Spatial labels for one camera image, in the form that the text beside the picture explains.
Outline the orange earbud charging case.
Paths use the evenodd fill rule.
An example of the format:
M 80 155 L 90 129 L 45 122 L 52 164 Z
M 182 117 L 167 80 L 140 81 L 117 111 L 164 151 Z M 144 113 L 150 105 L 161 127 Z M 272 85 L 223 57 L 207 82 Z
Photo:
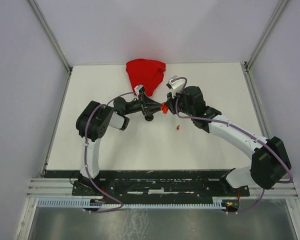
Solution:
M 163 102 L 163 103 L 161 104 L 160 110 L 163 112 L 163 114 L 167 114 L 167 113 L 168 113 L 169 108 L 168 108 L 168 106 L 166 105 L 165 102 Z

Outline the black earbud charging case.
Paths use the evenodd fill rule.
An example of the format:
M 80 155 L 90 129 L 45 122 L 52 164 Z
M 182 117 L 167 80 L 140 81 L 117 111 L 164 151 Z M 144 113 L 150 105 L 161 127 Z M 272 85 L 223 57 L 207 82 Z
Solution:
M 147 115 L 144 117 L 146 121 L 151 122 L 154 119 L 153 115 Z

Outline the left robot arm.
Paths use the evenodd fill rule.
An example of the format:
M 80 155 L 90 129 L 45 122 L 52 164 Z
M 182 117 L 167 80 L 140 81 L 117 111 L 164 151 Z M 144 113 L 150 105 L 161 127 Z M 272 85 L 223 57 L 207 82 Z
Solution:
M 89 195 L 96 195 L 101 189 L 97 180 L 100 173 L 99 152 L 101 138 L 109 127 L 124 131 L 130 119 L 127 115 L 141 112 L 146 121 L 154 119 L 154 113 L 161 111 L 163 105 L 150 99 L 145 93 L 140 93 L 132 101 L 124 99 L 125 94 L 101 104 L 91 101 L 76 121 L 76 129 L 83 141 L 83 166 L 78 182 Z

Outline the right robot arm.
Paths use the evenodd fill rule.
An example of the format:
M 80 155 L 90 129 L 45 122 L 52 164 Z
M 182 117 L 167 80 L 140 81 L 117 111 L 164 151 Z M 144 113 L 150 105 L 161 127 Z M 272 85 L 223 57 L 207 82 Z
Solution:
M 291 162 L 280 138 L 257 135 L 234 124 L 220 111 L 206 105 L 197 86 L 182 88 L 170 83 L 167 86 L 170 92 L 165 106 L 172 114 L 190 119 L 197 128 L 227 141 L 251 160 L 249 166 L 231 169 L 225 175 L 225 180 L 219 183 L 221 193 L 230 196 L 238 188 L 252 184 L 269 190 L 277 183 L 293 181 Z

